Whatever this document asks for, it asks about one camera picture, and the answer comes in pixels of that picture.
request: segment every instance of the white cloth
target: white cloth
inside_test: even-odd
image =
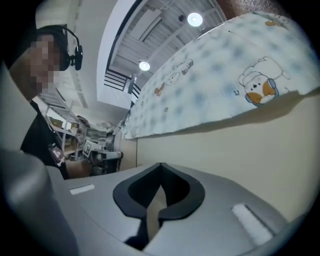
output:
[[[4,63],[0,67],[0,148],[20,150],[37,112],[22,95]]]
[[[283,18],[247,13],[188,43],[142,88],[124,137],[228,119],[288,92],[317,88],[318,56],[298,25]]]

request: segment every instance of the cartoon print fabric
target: cartoon print fabric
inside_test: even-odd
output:
[[[132,139],[228,119],[319,87],[317,54],[292,20],[257,11],[189,42],[146,83],[122,128]]]

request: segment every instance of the headset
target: headset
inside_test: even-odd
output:
[[[75,47],[74,55],[70,56],[68,54],[68,38],[63,32],[64,30],[66,33],[69,31],[76,39],[77,46]],[[74,66],[77,71],[81,69],[84,55],[82,45],[79,43],[79,38],[69,28],[62,25],[48,25],[37,29],[36,35],[53,35],[54,41],[62,52],[60,55],[60,71],[65,71],[70,65]]]

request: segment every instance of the metal ceiling panel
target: metal ceiling panel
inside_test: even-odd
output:
[[[132,31],[130,32],[130,36],[137,40],[140,40],[148,30],[148,27],[157,20],[160,14],[161,11],[158,9],[154,11],[148,9],[132,29]]]
[[[215,11],[215,7],[218,7],[216,0],[148,0],[125,32],[115,55],[114,66],[126,72],[139,73],[140,60],[148,61],[153,56],[149,62],[151,66],[149,72],[143,73],[145,78],[151,77],[172,55],[198,37],[203,28],[215,27],[225,21],[221,9]],[[159,10],[161,12],[159,17],[163,20],[143,41],[140,41],[130,36],[130,33],[148,10],[152,12]],[[180,15],[185,15],[186,19],[190,13],[207,13],[203,15],[203,24],[200,27],[185,25],[186,20],[179,21]],[[137,85],[140,88],[144,86],[139,82]]]

